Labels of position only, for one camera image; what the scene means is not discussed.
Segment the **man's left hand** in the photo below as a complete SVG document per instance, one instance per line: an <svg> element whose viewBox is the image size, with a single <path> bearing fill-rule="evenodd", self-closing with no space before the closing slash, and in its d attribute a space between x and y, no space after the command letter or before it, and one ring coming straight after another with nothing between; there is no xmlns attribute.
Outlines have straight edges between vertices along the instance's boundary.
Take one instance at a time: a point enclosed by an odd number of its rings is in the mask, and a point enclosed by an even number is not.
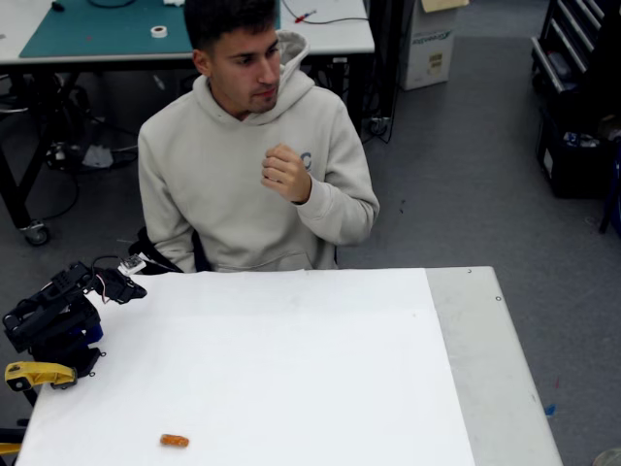
<svg viewBox="0 0 621 466"><path fill-rule="evenodd" d="M287 145L267 150L261 175L261 183L288 202L304 204L310 199L311 176L300 155Z"/></svg>

